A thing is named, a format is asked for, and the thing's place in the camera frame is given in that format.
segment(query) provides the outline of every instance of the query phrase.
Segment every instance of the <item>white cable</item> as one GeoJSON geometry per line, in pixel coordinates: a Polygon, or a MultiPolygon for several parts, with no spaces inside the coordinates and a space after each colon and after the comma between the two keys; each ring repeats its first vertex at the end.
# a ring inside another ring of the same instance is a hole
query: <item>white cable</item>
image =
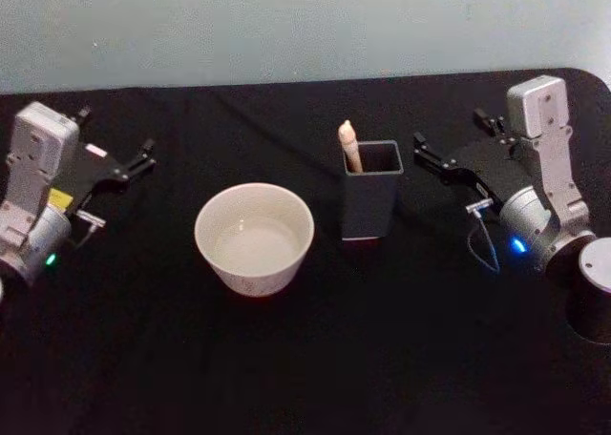
{"type": "Polygon", "coordinates": [[[490,238],[490,234],[488,233],[488,228],[486,228],[486,224],[484,223],[484,220],[481,218],[481,215],[476,214],[475,217],[477,218],[477,224],[475,225],[473,230],[469,232],[469,235],[467,235],[467,247],[469,248],[469,253],[472,256],[474,256],[477,259],[477,261],[479,261],[486,268],[498,274],[500,273],[500,265],[498,264],[498,258],[496,257],[495,245],[493,244],[493,241],[490,238]],[[486,241],[488,242],[488,246],[490,248],[490,255],[493,258],[493,262],[495,263],[495,266],[492,266],[489,262],[487,262],[485,259],[480,257],[479,254],[475,251],[475,249],[471,245],[471,240],[473,238],[473,235],[475,234],[475,232],[477,232],[478,228],[481,228],[484,232],[484,236],[486,237],[486,241]]]}

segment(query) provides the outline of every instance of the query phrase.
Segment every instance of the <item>black tablecloth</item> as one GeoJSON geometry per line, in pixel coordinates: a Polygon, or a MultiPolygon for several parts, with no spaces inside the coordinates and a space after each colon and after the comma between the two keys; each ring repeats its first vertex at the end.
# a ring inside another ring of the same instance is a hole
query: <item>black tablecloth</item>
{"type": "MultiPolygon", "coordinates": [[[[511,254],[469,256],[469,197],[413,166],[423,132],[442,152],[484,137],[473,108],[505,112],[509,87],[544,71],[0,97],[2,149],[33,99],[89,104],[82,138],[127,161],[148,136],[155,172],[89,210],[108,220],[59,256],[14,307],[0,343],[0,433],[611,433],[608,347],[579,338],[566,292],[511,254]],[[395,139],[406,174],[390,235],[339,239],[336,130],[395,139]],[[243,182],[301,196],[316,236],[297,278],[264,300],[225,288],[200,256],[195,217],[243,182]]],[[[611,235],[611,97],[566,79],[575,179],[611,235]]]]}

